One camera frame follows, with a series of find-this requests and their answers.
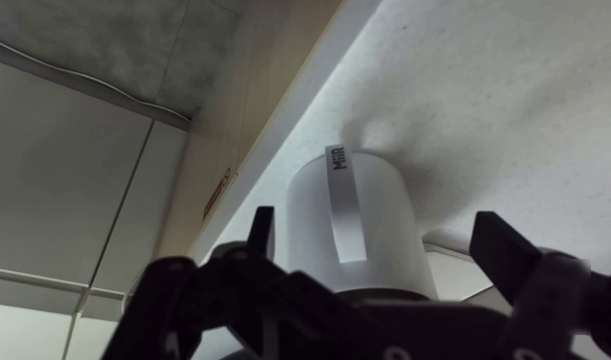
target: wire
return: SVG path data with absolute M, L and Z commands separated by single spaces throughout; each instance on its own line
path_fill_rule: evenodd
M 0 40 L 0 48 L 8 50 L 8 52 L 11 52 L 11 53 L 17 53 L 17 56 L 22 56 L 22 57 L 26 57 L 26 59 L 29 59 L 29 61 L 35 61 L 35 64 L 40 64 L 40 65 L 44 65 L 44 67 L 50 67 L 50 69 L 56 69 L 56 71 L 62 71 L 62 73 L 68 73 L 68 75 L 85 77 L 85 79 L 89 79 L 89 81 L 94 81 L 94 84 L 98 84 L 98 85 L 105 85 L 105 88 L 109 88 L 109 90 L 112 90 L 112 91 L 116 91 L 116 94 L 121 94 L 121 96 L 124 96 L 124 98 L 129 98 L 129 100 L 132 100 L 132 102 L 137 102 L 137 104 L 141 104 L 141 106 L 154 108 L 154 109 L 163 109 L 163 111 L 167 111 L 167 113 L 171 113 L 171 116 L 174 116 L 174 118 L 180 118 L 183 121 L 191 121 L 189 116 L 184 116 L 184 113 L 180 113 L 180 111 L 176 111 L 176 109 L 173 109 L 173 108 L 160 106 L 160 104 L 157 104 L 157 102 L 146 102 L 146 100 L 143 100 L 143 98 L 137 98 L 137 96 L 129 94 L 127 90 L 122 90 L 122 88 L 119 88 L 119 85 L 114 85 L 114 84 L 110 84 L 110 81 L 106 81 L 106 79 L 100 79 L 100 77 L 94 77 L 94 75 L 85 73 L 85 71 L 76 71 L 76 69 L 71 69 L 71 67 L 62 67 L 62 65 L 50 64 L 50 61 L 47 61 L 47 59 L 40 59 L 40 57 L 35 57 L 35 56 L 29 56 L 29 53 L 26 53 L 26 52 L 22 52 L 22 50 L 17 50 L 17 48 L 11 48 L 10 44 L 6 44 L 6 42 L 1 42 L 1 40 Z

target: cable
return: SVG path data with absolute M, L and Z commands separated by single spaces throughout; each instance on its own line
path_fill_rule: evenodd
M 180 111 L 176 111 L 176 109 L 173 109 L 173 108 L 167 108 L 167 106 L 160 106 L 160 104 L 154 104 L 154 102 L 141 100 L 141 98 L 129 94 L 127 90 L 122 90 L 122 88 L 119 88 L 119 85 L 114 85 L 114 84 L 110 84 L 110 81 L 105 81 L 105 79 L 100 79 L 100 77 L 94 77 L 94 75 L 90 75 L 90 73 L 85 73 L 85 71 L 76 71 L 76 69 L 71 69 L 71 67 L 62 67 L 62 65 L 50 64 L 50 61 L 47 61 L 47 59 L 40 59 L 40 57 L 35 57 L 35 56 L 29 56 L 29 53 L 26 53 L 26 52 L 22 52 L 22 50 L 17 50 L 17 48 L 11 48 L 10 44 L 6 44 L 6 42 L 1 42 L 1 40 L 0 40 L 0 48 L 11 52 L 11 53 L 16 53 L 16 56 L 22 56 L 22 57 L 26 57 L 26 59 L 29 59 L 29 61 L 35 61 L 35 64 L 40 64 L 40 65 L 44 65 L 44 67 L 50 67 L 50 69 L 56 69 L 56 71 L 62 71 L 62 73 L 68 73 L 68 75 L 85 77 L 85 79 L 89 79 L 89 81 L 94 81 L 94 84 L 98 84 L 98 85 L 105 85 L 105 88 L 109 88 L 109 90 L 112 90 L 112 91 L 116 91 L 116 94 L 121 94 L 121 96 L 124 96 L 124 98 L 129 98 L 129 100 L 132 100 L 132 102 L 137 102 L 137 104 L 141 104 L 141 106 L 157 108 L 157 109 L 163 109 L 163 111 L 167 111 L 167 113 L 173 113 L 173 116 L 180 118 L 183 121 L 191 121 L 189 116 L 184 116 L 184 113 L 180 113 Z

